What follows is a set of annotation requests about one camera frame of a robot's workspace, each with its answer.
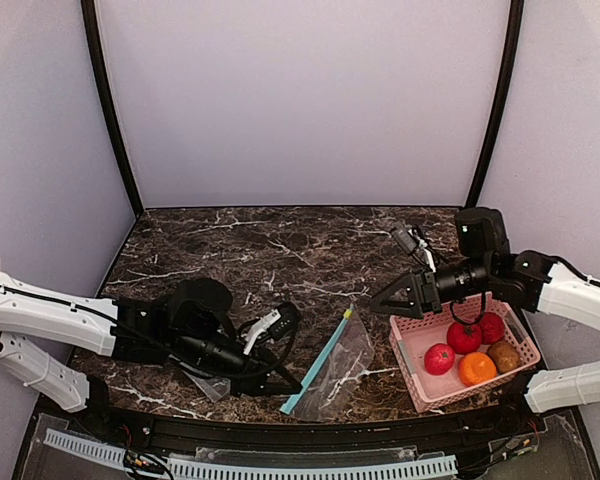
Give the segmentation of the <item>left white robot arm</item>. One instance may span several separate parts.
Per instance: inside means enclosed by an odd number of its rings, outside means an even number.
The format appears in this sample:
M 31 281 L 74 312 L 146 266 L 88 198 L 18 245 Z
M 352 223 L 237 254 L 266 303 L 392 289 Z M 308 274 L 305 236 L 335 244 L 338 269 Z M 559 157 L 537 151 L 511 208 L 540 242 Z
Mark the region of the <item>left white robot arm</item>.
M 101 357 L 143 365 L 172 364 L 217 396 L 293 395 L 302 385 L 284 363 L 301 314 L 283 302 L 236 328 L 233 296 L 211 278 L 180 282 L 153 300 L 82 298 L 23 283 L 0 269 L 0 365 L 70 413 L 103 413 L 105 381 L 59 363 L 32 343 L 48 339 Z M 269 341 L 287 349 L 271 352 Z

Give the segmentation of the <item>clear zip bag blue zipper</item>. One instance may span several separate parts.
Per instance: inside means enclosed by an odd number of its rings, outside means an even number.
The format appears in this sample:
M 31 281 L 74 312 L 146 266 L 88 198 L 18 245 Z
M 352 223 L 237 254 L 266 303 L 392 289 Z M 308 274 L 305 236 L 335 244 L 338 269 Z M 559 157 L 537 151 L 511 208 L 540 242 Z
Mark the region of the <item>clear zip bag blue zipper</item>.
M 374 348 L 354 304 L 343 313 L 332 336 L 279 412 L 296 420 L 326 423 L 342 420 L 346 405 L 374 358 Z

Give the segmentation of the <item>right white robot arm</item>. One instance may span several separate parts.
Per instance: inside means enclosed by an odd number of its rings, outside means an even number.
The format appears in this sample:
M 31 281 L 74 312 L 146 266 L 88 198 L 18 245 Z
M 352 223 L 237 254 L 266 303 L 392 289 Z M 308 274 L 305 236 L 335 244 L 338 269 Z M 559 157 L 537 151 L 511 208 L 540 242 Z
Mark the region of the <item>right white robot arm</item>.
M 400 275 L 372 297 L 373 312 L 422 319 L 479 297 L 600 331 L 600 280 L 560 256 L 513 253 L 497 209 L 467 208 L 455 214 L 454 223 L 462 261 Z M 600 361 L 541 370 L 529 377 L 524 399 L 534 413 L 600 403 Z

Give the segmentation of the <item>red tomato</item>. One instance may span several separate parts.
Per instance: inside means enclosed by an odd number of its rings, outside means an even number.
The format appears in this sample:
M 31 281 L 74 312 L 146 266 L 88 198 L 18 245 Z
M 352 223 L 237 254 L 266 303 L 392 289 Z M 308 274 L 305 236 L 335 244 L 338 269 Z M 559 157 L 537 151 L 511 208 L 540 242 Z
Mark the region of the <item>red tomato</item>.
M 482 345 L 482 332 L 476 324 L 454 322 L 447 330 L 446 340 L 456 354 L 466 355 L 476 352 Z

